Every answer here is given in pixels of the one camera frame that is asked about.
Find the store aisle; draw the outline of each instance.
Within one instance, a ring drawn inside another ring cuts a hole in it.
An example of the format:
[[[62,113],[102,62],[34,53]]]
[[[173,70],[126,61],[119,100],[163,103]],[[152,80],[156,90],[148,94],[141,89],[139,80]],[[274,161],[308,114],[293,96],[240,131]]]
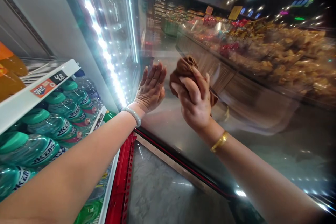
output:
[[[235,223],[228,201],[194,186],[138,141],[127,223]]]

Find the price tag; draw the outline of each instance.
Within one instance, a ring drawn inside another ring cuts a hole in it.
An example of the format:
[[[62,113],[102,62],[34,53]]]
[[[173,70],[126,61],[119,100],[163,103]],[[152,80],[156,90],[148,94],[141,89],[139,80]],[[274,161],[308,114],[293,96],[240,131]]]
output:
[[[48,94],[54,87],[64,81],[68,76],[61,70],[51,76],[49,79],[41,82],[39,85],[31,89],[31,93],[36,95],[38,98],[44,97]]]
[[[229,19],[236,20],[238,15],[240,14],[242,8],[243,8],[242,6],[233,7],[233,9],[230,13]]]
[[[53,76],[50,77],[50,79],[56,84],[60,84],[62,81],[64,81],[68,76],[61,70],[55,73]]]
[[[103,114],[103,113],[100,113],[99,117],[98,117],[97,120],[96,120],[96,125],[94,126],[94,130],[93,130],[93,131],[95,131],[96,129],[99,128],[99,126],[100,126],[100,124],[101,124],[103,118],[104,118],[104,114]]]
[[[205,11],[205,13],[206,13],[206,14],[209,14],[209,15],[211,15],[212,12],[214,11],[213,8],[212,8],[211,6],[208,6],[206,9],[207,9],[207,10]]]

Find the led light strip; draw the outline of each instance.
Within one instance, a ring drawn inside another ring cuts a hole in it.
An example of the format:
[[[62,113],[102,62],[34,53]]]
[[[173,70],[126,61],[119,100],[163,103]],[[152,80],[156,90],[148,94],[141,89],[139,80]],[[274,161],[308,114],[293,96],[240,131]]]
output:
[[[110,75],[112,77],[113,85],[114,85],[115,90],[117,92],[118,99],[119,99],[122,107],[126,107],[127,102],[126,102],[126,99],[125,99],[124,91],[123,91],[123,89],[122,89],[122,87],[119,83],[118,75],[115,72],[114,65],[111,63],[112,56],[108,52],[107,43],[103,38],[102,31],[101,31],[102,28],[98,24],[98,20],[96,18],[96,11],[95,11],[94,7],[92,6],[91,0],[85,0],[85,7],[86,7],[88,13],[90,14],[91,19],[92,19],[92,23],[93,23],[92,27],[94,28],[94,30],[96,31],[96,33],[98,35],[98,43],[99,43],[99,45],[100,45],[100,47],[103,51],[103,57],[107,61],[107,67],[110,70]]]

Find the yellow sign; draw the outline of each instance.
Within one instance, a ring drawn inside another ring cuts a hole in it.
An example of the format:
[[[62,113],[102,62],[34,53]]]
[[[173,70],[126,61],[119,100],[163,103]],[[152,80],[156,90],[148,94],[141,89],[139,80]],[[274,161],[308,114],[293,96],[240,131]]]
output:
[[[241,12],[242,10],[242,6],[235,6],[233,7],[231,13],[230,13],[230,16],[229,16],[229,19],[233,19],[233,20],[236,20],[239,13]]]
[[[214,11],[213,8],[210,7],[210,6],[208,6],[207,10],[205,11],[205,13],[211,15],[213,11]]]

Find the white jade bangle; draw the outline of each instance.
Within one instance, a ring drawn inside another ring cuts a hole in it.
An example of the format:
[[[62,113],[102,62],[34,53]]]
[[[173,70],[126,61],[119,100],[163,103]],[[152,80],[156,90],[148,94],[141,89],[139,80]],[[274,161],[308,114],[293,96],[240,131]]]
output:
[[[124,107],[121,111],[127,111],[128,113],[130,113],[134,117],[134,119],[136,120],[136,128],[140,127],[141,119],[133,109],[131,109],[129,107]]]

